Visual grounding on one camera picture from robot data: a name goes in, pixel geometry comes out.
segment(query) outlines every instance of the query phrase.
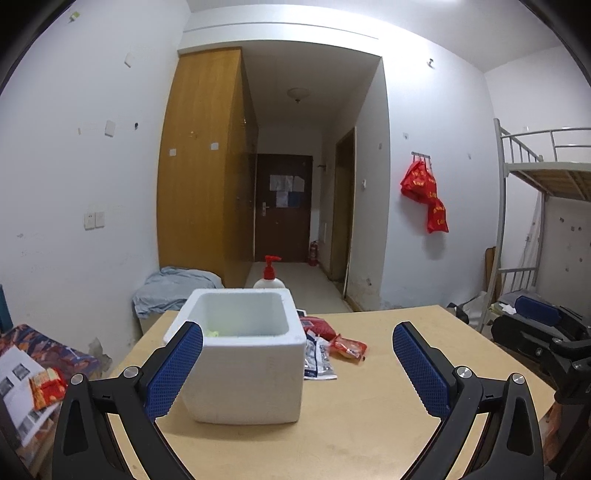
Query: tabletop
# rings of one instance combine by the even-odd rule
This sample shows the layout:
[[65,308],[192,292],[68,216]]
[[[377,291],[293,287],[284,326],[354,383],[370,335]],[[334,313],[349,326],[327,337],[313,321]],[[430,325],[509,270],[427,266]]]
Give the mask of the tabletop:
[[[177,312],[167,312],[114,370],[141,366],[162,345]],[[527,379],[538,418],[554,403],[554,391],[513,357],[439,306],[321,315],[346,338],[367,343],[366,359],[332,358],[337,380],[306,381],[300,420],[293,424],[226,426],[192,420],[183,401],[157,420],[168,443],[196,479],[204,480],[396,480],[400,479],[439,420],[425,411],[392,351],[392,330],[405,320],[453,365],[479,377]],[[461,478],[486,417],[478,415],[449,479]],[[147,479],[121,421],[113,430],[129,468]]]

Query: bunk bed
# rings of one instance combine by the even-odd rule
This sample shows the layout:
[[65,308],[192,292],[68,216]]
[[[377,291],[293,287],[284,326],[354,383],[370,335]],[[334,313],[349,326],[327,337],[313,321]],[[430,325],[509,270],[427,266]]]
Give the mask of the bunk bed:
[[[566,162],[559,161],[558,159],[558,151],[561,149],[591,148],[591,145],[586,144],[556,144],[554,134],[569,131],[591,131],[591,127],[567,127],[512,134],[501,127],[501,122],[495,118],[496,144],[499,157],[499,185],[501,190],[499,195],[499,225],[491,277],[486,292],[485,304],[482,309],[482,317],[478,324],[478,331],[480,333],[482,333],[482,329],[486,324],[490,306],[493,300],[496,301],[493,298],[495,293],[499,295],[502,293],[515,294],[535,288],[544,242],[545,204],[548,197],[591,202],[591,163]],[[550,136],[554,154],[553,161],[545,161],[542,155],[536,154],[527,147],[521,138],[529,135]],[[505,235],[506,179],[509,175],[515,175],[537,189],[543,196],[537,255],[535,265],[532,267],[500,268]],[[501,279],[500,291],[498,286],[499,277]],[[511,280],[511,285],[507,288],[509,280]]]

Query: red snack package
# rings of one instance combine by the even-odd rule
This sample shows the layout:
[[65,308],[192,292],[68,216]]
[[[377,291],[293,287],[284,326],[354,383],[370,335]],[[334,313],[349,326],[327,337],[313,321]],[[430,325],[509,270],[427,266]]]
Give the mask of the red snack package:
[[350,340],[337,335],[330,343],[330,351],[338,352],[345,358],[352,358],[359,362],[362,358],[365,358],[365,351],[368,346],[363,342],[357,340]]
[[300,317],[300,322],[305,332],[311,330],[324,340],[330,342],[336,337],[335,330],[324,319],[319,319],[318,317]]
[[57,368],[48,368],[31,377],[29,385],[33,393],[33,408],[37,411],[63,400],[66,396],[67,384]]
[[413,157],[400,186],[400,192],[415,202],[429,204],[437,199],[437,182],[422,158]]
[[428,207],[427,232],[449,233],[446,220],[446,210],[439,199],[435,200],[435,202]]

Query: metal bolt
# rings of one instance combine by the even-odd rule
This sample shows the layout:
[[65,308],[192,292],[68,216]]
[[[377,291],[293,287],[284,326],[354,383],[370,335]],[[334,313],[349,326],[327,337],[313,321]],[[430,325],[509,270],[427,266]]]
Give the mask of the metal bolt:
[[457,367],[456,372],[462,378],[470,378],[472,376],[472,370],[468,367]]
[[133,378],[138,373],[139,373],[139,368],[138,367],[127,367],[125,370],[123,370],[123,376],[125,378]]
[[82,374],[76,374],[72,377],[72,379],[70,380],[70,383],[72,385],[78,385],[78,384],[81,384],[83,380],[84,380],[84,376]]
[[518,385],[523,385],[525,383],[525,378],[521,374],[513,374],[511,375],[511,378],[513,379],[513,382]]

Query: tile floor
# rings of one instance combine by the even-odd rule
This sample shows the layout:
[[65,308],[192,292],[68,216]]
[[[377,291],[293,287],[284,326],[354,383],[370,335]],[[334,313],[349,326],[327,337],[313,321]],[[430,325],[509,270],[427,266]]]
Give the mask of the tile floor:
[[[273,265],[277,278],[291,290],[295,306],[299,309],[305,310],[310,315],[352,312],[320,267],[311,267],[305,263],[278,262]],[[246,288],[251,288],[257,280],[262,278],[264,268],[264,262],[257,262],[252,266]]]

